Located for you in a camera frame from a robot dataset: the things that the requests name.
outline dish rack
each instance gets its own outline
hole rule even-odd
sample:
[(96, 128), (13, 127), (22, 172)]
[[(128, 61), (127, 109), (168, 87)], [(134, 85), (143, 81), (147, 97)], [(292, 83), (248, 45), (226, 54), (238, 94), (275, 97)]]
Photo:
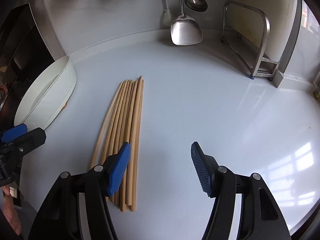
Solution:
[[(229, 4), (244, 7), (261, 15), (263, 21), (263, 33), (258, 53), (255, 52), (254, 49), (247, 45), (243, 40), (241, 40), (241, 33), (239, 33), (238, 38), (225, 37), (226, 31), (233, 30), (231, 27), (226, 26), (226, 13)], [(228, 0), (225, 2), (223, 7), (223, 28), (221, 42), (226, 42), (234, 51), (234, 53), (241, 59), (244, 65), (251, 72), (251, 79), (254, 79), (254, 77), (256, 76), (259, 76), (267, 77), (271, 81), (279, 66), (280, 61), (273, 61), (267, 55), (264, 54), (268, 42), (269, 32), (270, 23), (267, 15), (262, 10), (236, 1)]]

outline countertop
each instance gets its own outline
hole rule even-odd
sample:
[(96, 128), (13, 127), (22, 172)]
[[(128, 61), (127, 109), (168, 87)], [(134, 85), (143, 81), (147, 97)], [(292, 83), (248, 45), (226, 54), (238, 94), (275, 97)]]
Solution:
[[(214, 200), (193, 166), (194, 141), (234, 173), (260, 173), (293, 228), (320, 197), (320, 105), (308, 93), (250, 80), (241, 65), (219, 41), (143, 42), (74, 63), (68, 106), (45, 130), (46, 143), (23, 159), (25, 201), (37, 211), (61, 172), (87, 171), (119, 83), (143, 75), (137, 211), (108, 203), (119, 240), (201, 239)], [(240, 203), (237, 196), (230, 240)]]

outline white plastic basin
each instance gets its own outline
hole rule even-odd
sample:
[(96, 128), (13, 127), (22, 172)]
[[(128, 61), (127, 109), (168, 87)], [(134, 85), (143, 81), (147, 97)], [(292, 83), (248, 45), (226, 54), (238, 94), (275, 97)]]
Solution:
[(68, 56), (47, 67), (29, 87), (19, 104), (14, 125), (26, 124), (28, 131), (45, 129), (68, 101), (76, 85), (76, 72)]

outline metal spatula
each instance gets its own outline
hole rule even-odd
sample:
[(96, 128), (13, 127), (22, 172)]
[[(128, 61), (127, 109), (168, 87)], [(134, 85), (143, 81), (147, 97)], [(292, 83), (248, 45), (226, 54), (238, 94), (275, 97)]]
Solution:
[(196, 21), (185, 15), (183, 0), (180, 0), (181, 15), (171, 24), (171, 39), (176, 45), (192, 45), (202, 41), (202, 32)]

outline bamboo chopstick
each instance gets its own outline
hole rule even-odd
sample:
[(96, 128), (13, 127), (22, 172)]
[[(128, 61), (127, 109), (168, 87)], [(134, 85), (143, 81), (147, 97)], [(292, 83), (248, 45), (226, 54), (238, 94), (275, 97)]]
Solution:
[(121, 86), (122, 86), (122, 83), (120, 83), (119, 87), (118, 87), (118, 90), (116, 91), (112, 101), (111, 101), (111, 104), (109, 106), (109, 109), (106, 113), (106, 117), (104, 118), (103, 120), (103, 123), (102, 123), (102, 126), (101, 126), (101, 129), (100, 129), (100, 133), (98, 135), (98, 138), (97, 138), (97, 142), (96, 142), (96, 145), (94, 147), (94, 150), (93, 150), (93, 154), (92, 154), (92, 158), (91, 158), (91, 161), (90, 161), (90, 164), (89, 164), (89, 170), (92, 169), (94, 166), (95, 166), (95, 163), (96, 163), (96, 159), (97, 159), (97, 155), (98, 155), (98, 151), (99, 151), (99, 148), (100, 148), (100, 145), (101, 145), (101, 142), (102, 142), (102, 138), (103, 138), (103, 134), (105, 132), (105, 129), (106, 129), (106, 126), (107, 126), (107, 123), (108, 123), (108, 118), (109, 118), (109, 115), (111, 114), (112, 112), (112, 109), (113, 109), (113, 105), (115, 104), (116, 102), (116, 99), (118, 97), (118, 94), (119, 94), (119, 91), (121, 89)]
[[(117, 127), (118, 127), (118, 121), (119, 121), (119, 116), (120, 116), (121, 105), (122, 105), (122, 101), (123, 101), (123, 97), (124, 97), (124, 92), (125, 92), (125, 89), (126, 89), (126, 87), (127, 87), (127, 84), (128, 84), (128, 80), (126, 80), (126, 81), (124, 82), (124, 85), (122, 86), (119, 104), (118, 104), (118, 106), (117, 106), (117, 109), (115, 109), (115, 111), (116, 111), (116, 116), (115, 116), (115, 122), (114, 122), (113, 128), (112, 128), (112, 134), (111, 134), (111, 139), (110, 139), (110, 144), (109, 144), (108, 156), (113, 155), (113, 154), (116, 154), (116, 153), (114, 152), (114, 150), (115, 150), (115, 144), (116, 144), (116, 132), (117, 132)], [(112, 202), (115, 201), (115, 195), (113, 195), (113, 196), (111, 197), (111, 201), (112, 201)]]
[[(130, 85), (130, 80), (127, 81), (127, 86), (126, 86), (125, 91), (124, 91), (123, 101), (121, 103), (119, 121), (118, 121), (118, 126), (117, 126), (117, 131), (116, 131), (115, 147), (114, 147), (114, 150), (113, 150), (113, 154), (117, 154), (119, 149), (121, 148), (121, 146), (123, 144), (124, 134), (121, 134), (121, 130), (122, 130), (122, 121), (123, 121), (123, 116), (124, 116), (124, 107), (125, 107), (125, 103), (126, 103), (126, 100), (127, 100), (129, 85)], [(116, 203), (116, 205), (120, 204), (119, 191), (115, 192), (115, 203)]]
[(104, 145), (103, 145), (103, 149), (102, 149), (102, 154), (101, 154), (101, 159), (100, 159), (100, 164), (101, 165), (104, 163), (104, 161), (107, 158), (107, 152), (108, 152), (108, 147), (109, 147), (109, 143), (110, 143), (111, 132), (112, 132), (113, 124), (115, 122), (116, 110), (117, 110), (118, 105), (119, 105), (120, 96), (121, 96), (121, 92), (122, 92), (122, 89), (123, 89), (123, 86), (124, 86), (124, 82), (121, 82), (120, 85), (121, 85), (121, 89), (120, 89), (120, 92), (118, 93), (118, 96), (117, 96), (115, 107), (113, 109), (113, 113), (112, 113), (112, 116), (111, 116), (111, 119), (110, 119), (110, 123), (109, 123), (109, 126), (108, 126), (106, 139), (104, 141)]
[[(131, 105), (131, 101), (132, 101), (132, 97), (134, 94), (134, 90), (136, 90), (137, 87), (136, 87), (136, 82), (133, 81), (132, 82), (132, 86), (131, 86), (131, 93), (130, 93), (130, 97), (129, 97), (129, 100), (126, 101), (126, 103), (128, 103), (128, 105), (126, 106), (127, 109), (127, 117), (126, 117), (126, 122), (125, 122), (125, 127), (124, 127), (124, 142), (129, 142), (130, 141), (130, 131), (131, 131), (131, 123), (132, 123), (132, 113), (133, 113), (133, 110), (132, 110), (132, 113), (131, 113), (131, 110), (129, 109), (130, 108), (130, 105)], [(127, 209), (127, 206), (125, 204), (125, 194), (126, 194), (126, 183), (127, 182), (127, 169), (125, 169), (124, 171), (124, 175), (123, 175), (123, 178), (122, 178), (122, 181), (121, 181), (121, 185), (120, 185), (120, 210), (122, 212), (125, 212), (126, 209)]]
[(130, 206), (130, 210), (132, 212), (134, 212), (136, 210), (138, 149), (139, 149), (139, 136), (140, 136), (141, 111), (142, 111), (142, 99), (143, 99), (143, 85), (144, 85), (144, 80), (142, 80), (140, 105), (139, 105), (139, 113), (138, 113), (138, 125), (137, 125), (137, 134), (136, 134), (136, 143), (135, 143), (135, 151), (134, 151), (135, 153), (134, 153), (134, 160), (133, 160), (132, 204)]
[(141, 85), (142, 85), (142, 76), (140, 76), (138, 81), (137, 94), (135, 97), (134, 108), (133, 108), (133, 116), (132, 116), (132, 126), (131, 126), (131, 134), (130, 134), (130, 146), (131, 146), (131, 156), (128, 163), (127, 170), (127, 186), (126, 186), (126, 204), (128, 206), (132, 205), (132, 182), (133, 182), (133, 160), (135, 155), (135, 140), (136, 140), (136, 132), (137, 132), (137, 123), (138, 123), (138, 112), (140, 105), (140, 97), (141, 97)]

